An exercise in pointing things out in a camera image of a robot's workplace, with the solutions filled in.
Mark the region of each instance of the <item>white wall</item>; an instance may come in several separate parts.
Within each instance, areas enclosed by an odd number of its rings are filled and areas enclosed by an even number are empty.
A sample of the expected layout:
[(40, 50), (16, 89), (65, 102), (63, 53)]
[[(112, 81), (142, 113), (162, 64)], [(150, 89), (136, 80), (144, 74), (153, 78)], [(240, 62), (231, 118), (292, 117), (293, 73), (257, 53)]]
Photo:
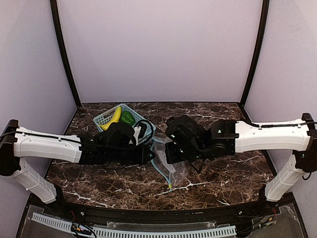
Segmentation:
[(58, 2), (82, 102), (240, 101), (262, 1)]
[[(2, 0), (0, 7), (0, 134), (10, 119), (26, 128), (63, 133), (75, 112), (61, 62), (49, 0)], [(48, 159), (30, 158), (44, 174)], [(0, 237), (15, 237), (29, 196), (0, 177)]]
[[(270, 2), (263, 47), (246, 103), (253, 121), (283, 121), (309, 112), (317, 121), (317, 2)], [(270, 151), (280, 170), (289, 151)], [(317, 175), (293, 192), (309, 237), (317, 237)]]

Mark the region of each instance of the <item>yellow toy banana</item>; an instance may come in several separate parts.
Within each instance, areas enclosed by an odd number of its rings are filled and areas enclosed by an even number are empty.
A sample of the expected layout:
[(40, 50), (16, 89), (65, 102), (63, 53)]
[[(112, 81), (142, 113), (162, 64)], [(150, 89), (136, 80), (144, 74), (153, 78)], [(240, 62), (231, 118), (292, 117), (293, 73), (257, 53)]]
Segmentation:
[(111, 118), (111, 120), (107, 124), (99, 125), (102, 128), (102, 130), (108, 130), (108, 128), (111, 125), (111, 123), (118, 122), (119, 119), (120, 119), (120, 116), (121, 116), (121, 111), (122, 111), (122, 108), (121, 107), (117, 107), (117, 109), (115, 110), (114, 115)]

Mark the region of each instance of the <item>light blue plastic basket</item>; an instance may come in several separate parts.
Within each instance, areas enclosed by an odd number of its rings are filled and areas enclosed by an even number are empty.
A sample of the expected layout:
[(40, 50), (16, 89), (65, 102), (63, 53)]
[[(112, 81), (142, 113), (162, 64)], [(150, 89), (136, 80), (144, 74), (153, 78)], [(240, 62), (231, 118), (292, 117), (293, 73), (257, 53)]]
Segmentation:
[[(135, 119), (135, 123), (137, 123), (140, 120), (146, 120), (143, 116), (141, 116), (140, 114), (138, 114), (137, 112), (135, 112), (134, 110), (129, 108), (127, 105), (122, 103), (122, 104), (120, 104), (114, 108), (111, 108), (110, 110), (108, 110), (108, 111), (106, 111), (106, 112), (104, 112), (104, 113), (102, 113), (99, 116), (96, 116), (94, 118), (94, 123), (96, 124), (99, 132), (104, 131), (104, 130), (102, 130), (102, 128), (99, 125), (104, 125), (104, 124), (108, 123), (111, 120), (111, 118), (113, 117), (113, 114), (114, 114), (117, 107), (121, 107), (123, 112), (124, 111), (130, 112)], [(154, 135), (157, 128), (155, 125), (153, 125), (153, 123), (151, 123), (151, 124), (153, 126), (153, 135)], [(139, 143), (145, 141), (149, 136), (151, 136), (151, 128), (149, 125), (147, 125), (147, 130), (144, 134), (144, 137), (139, 140)]]

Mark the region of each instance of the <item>marble table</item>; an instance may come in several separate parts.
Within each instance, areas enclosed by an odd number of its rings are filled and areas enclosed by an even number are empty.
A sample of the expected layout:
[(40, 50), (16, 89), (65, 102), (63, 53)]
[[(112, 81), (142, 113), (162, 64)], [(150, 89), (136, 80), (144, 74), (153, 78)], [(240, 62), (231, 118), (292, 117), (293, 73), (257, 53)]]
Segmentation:
[[(67, 135), (96, 134), (93, 118), (118, 103), (83, 104)], [(218, 119), (244, 119), (236, 103), (127, 103), (157, 127), (164, 137), (166, 120), (187, 114), (208, 128)], [(136, 210), (211, 208), (255, 201), (259, 189), (273, 178), (261, 151), (207, 160), (200, 174), (189, 167), (186, 179), (168, 192), (166, 180), (151, 163), (118, 171), (54, 160), (47, 180), (59, 185), (67, 201), (89, 206)]]

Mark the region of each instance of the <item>white perforated strip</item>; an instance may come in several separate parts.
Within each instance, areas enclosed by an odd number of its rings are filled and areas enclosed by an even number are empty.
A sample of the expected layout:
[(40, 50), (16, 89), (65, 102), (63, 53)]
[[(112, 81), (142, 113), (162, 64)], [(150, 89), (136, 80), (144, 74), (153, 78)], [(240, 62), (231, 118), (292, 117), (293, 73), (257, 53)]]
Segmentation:
[[(71, 233), (71, 222), (33, 213), (32, 221), (57, 230)], [(215, 228), (190, 232), (126, 232), (104, 228), (92, 228), (99, 238), (224, 238), (236, 235), (236, 227)]]

